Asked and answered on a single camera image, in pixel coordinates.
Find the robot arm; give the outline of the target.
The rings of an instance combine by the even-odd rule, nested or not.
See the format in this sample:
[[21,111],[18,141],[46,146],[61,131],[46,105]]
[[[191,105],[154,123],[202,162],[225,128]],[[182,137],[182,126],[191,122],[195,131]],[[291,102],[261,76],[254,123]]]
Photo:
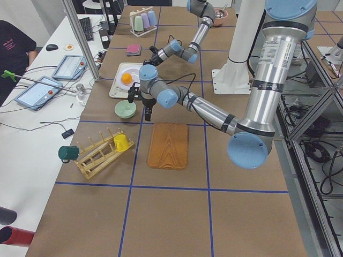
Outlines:
[[162,7],[152,57],[144,64],[160,65],[171,56],[195,63],[200,45],[213,26],[214,7],[208,1],[188,1],[185,8]]
[[173,40],[152,48],[153,56],[139,71],[140,94],[150,120],[158,103],[165,108],[180,104],[216,129],[231,136],[230,159],[239,167],[254,169],[267,159],[275,134],[273,119],[296,45],[312,37],[316,1],[243,1],[227,63],[212,74],[218,94],[249,94],[242,119],[236,118],[185,87],[167,85],[157,66],[171,56],[194,63],[215,10],[207,1],[188,1],[187,9],[202,21],[187,48]]

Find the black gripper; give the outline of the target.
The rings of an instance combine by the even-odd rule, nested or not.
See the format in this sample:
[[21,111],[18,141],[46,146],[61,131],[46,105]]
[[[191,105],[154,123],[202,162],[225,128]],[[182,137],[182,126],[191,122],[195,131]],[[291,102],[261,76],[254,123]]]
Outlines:
[[152,52],[152,56],[150,59],[144,60],[143,65],[153,65],[158,66],[160,64],[160,57],[158,55],[158,48],[156,46],[150,46],[149,50]]
[[156,104],[156,99],[152,98],[152,99],[142,99],[142,103],[145,107],[145,111],[144,111],[144,120],[145,121],[150,121],[151,120],[151,115],[153,112],[153,106]]

